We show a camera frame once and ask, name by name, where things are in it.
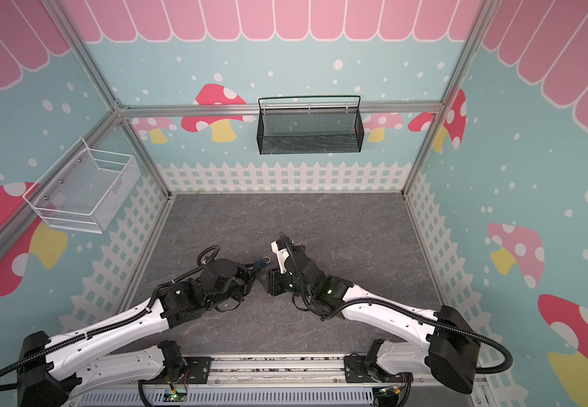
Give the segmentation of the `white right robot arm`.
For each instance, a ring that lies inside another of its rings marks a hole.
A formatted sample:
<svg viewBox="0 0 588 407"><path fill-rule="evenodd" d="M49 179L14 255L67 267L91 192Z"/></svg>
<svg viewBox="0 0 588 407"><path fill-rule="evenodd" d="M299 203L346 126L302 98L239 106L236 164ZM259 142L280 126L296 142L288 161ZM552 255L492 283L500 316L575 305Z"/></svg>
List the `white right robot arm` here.
<svg viewBox="0 0 588 407"><path fill-rule="evenodd" d="M272 296L291 293L298 310L322 321L360 322L398 337L376 340L363 358L365 373L377 382L411 373L429 373L438 383L470 394L478 375L508 371L511 352L475 332L458 310L444 305L427 310L402 305L370 293L338 276L325 274L302 245L287 235L273 241L277 268L268 272L265 289Z"/></svg>

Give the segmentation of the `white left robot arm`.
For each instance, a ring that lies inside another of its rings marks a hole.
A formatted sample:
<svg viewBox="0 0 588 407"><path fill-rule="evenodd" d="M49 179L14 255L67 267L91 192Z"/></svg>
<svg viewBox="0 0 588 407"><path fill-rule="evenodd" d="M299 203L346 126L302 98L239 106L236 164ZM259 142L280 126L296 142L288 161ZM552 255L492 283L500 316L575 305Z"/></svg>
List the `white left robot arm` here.
<svg viewBox="0 0 588 407"><path fill-rule="evenodd" d="M16 390L20 401L59 406L84 383L78 369L95 358L219 310L230 298L241 303L270 259L242 264L218 253L217 245L204 249L195 269L158 284L148 300L107 320L63 336L30 335L19 360L0 369L0 392Z"/></svg>

